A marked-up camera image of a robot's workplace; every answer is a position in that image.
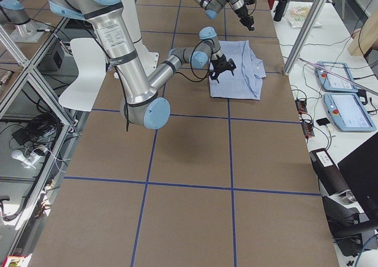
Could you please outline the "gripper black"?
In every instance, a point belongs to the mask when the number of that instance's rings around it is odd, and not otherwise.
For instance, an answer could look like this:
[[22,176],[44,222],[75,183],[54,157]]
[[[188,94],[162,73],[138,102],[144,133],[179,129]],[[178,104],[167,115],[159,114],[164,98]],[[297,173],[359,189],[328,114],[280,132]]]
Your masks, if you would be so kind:
[[234,12],[240,19],[240,22],[248,28],[249,31],[255,30],[255,22],[252,14],[249,13],[247,6],[255,4],[256,0],[238,0],[234,4]]
[[233,71],[236,69],[234,61],[232,59],[227,60],[225,57],[220,57],[217,60],[211,60],[210,64],[213,69],[209,70],[209,78],[217,83],[219,83],[219,75],[222,72],[230,71],[232,75],[234,75]]

